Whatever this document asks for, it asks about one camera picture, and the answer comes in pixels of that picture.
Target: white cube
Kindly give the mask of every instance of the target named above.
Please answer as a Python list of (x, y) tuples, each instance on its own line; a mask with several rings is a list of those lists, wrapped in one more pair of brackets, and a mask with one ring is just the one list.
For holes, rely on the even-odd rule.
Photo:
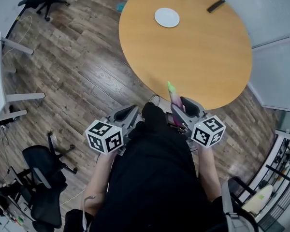
[(108, 154), (124, 145), (121, 127), (95, 120), (87, 129), (90, 148)]
[(209, 148), (218, 143), (226, 126), (215, 115), (194, 125), (191, 139), (200, 145)]

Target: green tip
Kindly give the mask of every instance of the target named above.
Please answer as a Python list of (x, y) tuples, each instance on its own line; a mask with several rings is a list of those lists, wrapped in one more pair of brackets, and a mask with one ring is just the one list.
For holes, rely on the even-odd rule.
[(175, 87), (168, 81), (168, 89), (170, 92), (176, 92)]

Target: white plate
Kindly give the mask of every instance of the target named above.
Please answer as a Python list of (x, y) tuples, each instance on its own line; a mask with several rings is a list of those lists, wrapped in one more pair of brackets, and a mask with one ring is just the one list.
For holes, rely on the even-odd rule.
[(166, 28), (173, 28), (179, 23), (179, 15), (175, 10), (160, 8), (155, 12), (155, 20)]

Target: pink object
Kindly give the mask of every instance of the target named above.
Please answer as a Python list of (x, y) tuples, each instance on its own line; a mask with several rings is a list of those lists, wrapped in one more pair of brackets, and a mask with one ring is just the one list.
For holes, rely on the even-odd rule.
[[(170, 82), (168, 82), (168, 89), (170, 93), (171, 103), (177, 105), (183, 111), (184, 108), (183, 108), (182, 100), (180, 99), (180, 96), (176, 92), (175, 87)], [(173, 117), (173, 120), (174, 120), (175, 125), (182, 126), (182, 123), (180, 123), (178, 119)]]

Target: black shirt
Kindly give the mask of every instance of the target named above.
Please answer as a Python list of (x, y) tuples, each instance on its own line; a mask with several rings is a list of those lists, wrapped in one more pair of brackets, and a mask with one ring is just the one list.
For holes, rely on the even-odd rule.
[[(206, 231), (225, 223), (221, 197), (209, 202), (198, 181), (185, 138), (140, 125), (114, 161), (109, 189), (90, 231)], [(81, 232), (82, 211), (66, 214), (64, 232)]]

